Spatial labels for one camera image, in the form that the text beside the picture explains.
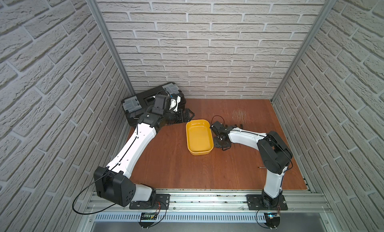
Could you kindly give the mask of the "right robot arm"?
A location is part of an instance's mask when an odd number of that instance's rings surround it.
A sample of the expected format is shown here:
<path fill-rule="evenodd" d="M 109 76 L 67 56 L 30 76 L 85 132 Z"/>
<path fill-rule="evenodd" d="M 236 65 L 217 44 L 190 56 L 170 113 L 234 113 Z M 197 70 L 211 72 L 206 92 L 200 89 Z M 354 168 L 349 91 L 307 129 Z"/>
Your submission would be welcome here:
<path fill-rule="evenodd" d="M 293 167 L 293 154 L 277 132 L 256 133 L 238 127 L 226 127 L 220 122 L 211 125 L 215 134 L 214 147 L 223 151 L 232 144 L 240 144 L 259 151 L 267 169 L 266 183 L 262 190 L 261 203 L 265 208 L 277 206 L 282 195 L 286 171 Z"/>

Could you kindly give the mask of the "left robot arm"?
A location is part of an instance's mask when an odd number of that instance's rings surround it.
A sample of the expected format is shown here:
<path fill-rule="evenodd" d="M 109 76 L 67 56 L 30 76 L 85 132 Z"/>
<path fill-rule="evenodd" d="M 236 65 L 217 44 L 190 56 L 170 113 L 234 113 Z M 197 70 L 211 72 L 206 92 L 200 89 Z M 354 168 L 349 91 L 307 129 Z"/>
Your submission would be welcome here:
<path fill-rule="evenodd" d="M 153 103 L 138 118 L 136 131 L 117 156 L 106 167 L 95 170 L 96 192 L 100 198 L 121 207 L 131 202 L 148 207 L 156 204 L 155 188 L 135 184 L 130 178 L 145 148 L 162 127 L 186 123 L 194 117 L 194 113 L 182 106 L 183 98 L 180 93 L 155 96 Z"/>

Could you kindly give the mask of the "yellow plastic tray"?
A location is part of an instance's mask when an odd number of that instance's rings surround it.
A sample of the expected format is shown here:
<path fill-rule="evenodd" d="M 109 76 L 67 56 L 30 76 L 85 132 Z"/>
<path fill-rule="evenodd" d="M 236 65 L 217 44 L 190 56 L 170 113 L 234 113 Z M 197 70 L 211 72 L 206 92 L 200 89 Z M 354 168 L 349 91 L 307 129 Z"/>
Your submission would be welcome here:
<path fill-rule="evenodd" d="M 206 120 L 192 120 L 186 124 L 187 147 L 194 156 L 209 154 L 214 148 L 210 123 Z"/>

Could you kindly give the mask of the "black plastic toolbox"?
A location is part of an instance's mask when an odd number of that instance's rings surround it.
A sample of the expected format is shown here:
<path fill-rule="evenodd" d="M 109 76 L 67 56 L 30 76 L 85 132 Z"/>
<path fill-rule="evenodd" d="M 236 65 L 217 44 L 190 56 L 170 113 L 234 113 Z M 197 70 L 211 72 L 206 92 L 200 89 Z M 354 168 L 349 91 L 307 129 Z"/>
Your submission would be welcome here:
<path fill-rule="evenodd" d="M 156 95 L 174 97 L 178 101 L 178 108 L 185 109 L 187 101 L 183 92 L 174 82 L 168 82 L 122 100 L 122 107 L 131 127 L 136 127 L 137 120 L 154 103 Z"/>

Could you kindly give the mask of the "right circuit board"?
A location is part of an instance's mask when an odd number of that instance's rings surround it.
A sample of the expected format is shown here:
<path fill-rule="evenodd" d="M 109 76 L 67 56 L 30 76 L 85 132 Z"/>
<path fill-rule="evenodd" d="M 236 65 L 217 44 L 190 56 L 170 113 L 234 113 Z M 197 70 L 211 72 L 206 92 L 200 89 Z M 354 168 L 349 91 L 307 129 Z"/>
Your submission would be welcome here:
<path fill-rule="evenodd" d="M 281 217 L 276 213 L 264 213 L 265 216 L 265 226 L 271 229 L 277 229 L 280 225 Z"/>

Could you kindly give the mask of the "circuit board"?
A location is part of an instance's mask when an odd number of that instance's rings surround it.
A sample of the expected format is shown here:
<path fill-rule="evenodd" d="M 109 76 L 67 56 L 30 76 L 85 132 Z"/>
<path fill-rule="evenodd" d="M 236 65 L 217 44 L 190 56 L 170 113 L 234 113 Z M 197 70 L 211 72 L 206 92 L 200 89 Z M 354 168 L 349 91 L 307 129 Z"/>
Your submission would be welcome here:
<path fill-rule="evenodd" d="M 141 213 L 139 225 L 142 229 L 148 229 L 156 225 L 160 220 L 157 213 Z"/>
<path fill-rule="evenodd" d="M 281 217 L 276 213 L 264 213 L 265 216 L 265 226 L 271 229 L 277 229 L 280 225 Z"/>

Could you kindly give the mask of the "left circuit board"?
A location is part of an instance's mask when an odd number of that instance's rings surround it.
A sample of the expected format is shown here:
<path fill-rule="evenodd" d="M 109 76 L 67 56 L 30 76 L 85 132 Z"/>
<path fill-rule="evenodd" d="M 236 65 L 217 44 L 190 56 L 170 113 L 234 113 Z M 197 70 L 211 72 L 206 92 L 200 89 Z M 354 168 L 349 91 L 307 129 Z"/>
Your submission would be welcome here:
<path fill-rule="evenodd" d="M 141 213 L 139 225 L 142 229 L 148 229 L 156 225 L 160 220 L 157 213 Z"/>

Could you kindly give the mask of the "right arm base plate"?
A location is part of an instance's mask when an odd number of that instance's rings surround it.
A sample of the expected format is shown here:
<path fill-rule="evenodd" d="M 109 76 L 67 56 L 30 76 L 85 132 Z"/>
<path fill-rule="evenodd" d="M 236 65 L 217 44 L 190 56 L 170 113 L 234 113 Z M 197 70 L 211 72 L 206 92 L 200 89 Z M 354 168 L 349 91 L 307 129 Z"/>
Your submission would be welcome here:
<path fill-rule="evenodd" d="M 269 196 L 260 194 L 246 195 L 248 208 L 250 211 L 268 210 L 268 211 L 287 211 L 288 205 L 285 197 L 280 194 L 276 198 L 271 199 Z"/>

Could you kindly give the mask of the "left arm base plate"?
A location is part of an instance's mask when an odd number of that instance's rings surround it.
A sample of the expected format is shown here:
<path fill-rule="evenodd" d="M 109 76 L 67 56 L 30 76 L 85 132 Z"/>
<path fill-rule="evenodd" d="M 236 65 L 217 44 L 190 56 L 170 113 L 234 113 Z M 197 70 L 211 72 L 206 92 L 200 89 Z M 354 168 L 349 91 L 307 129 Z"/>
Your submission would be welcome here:
<path fill-rule="evenodd" d="M 161 210 L 165 211 L 169 208 L 170 194 L 153 194 L 146 202 L 131 202 L 130 210 Z"/>

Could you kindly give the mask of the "aluminium frame rail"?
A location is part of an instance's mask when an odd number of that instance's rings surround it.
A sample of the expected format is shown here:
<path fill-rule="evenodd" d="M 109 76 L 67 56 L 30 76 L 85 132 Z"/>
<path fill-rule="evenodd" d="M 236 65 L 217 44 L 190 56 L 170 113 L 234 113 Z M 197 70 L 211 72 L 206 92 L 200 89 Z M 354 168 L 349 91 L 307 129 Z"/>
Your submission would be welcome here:
<path fill-rule="evenodd" d="M 260 190 L 181 190 L 158 189 L 157 194 L 169 194 L 168 212 L 223 212 L 245 213 L 253 207 L 254 199 L 247 195 L 259 195 Z M 281 213 L 331 213 L 325 196 L 309 191 L 286 190 L 282 202 L 288 209 Z"/>

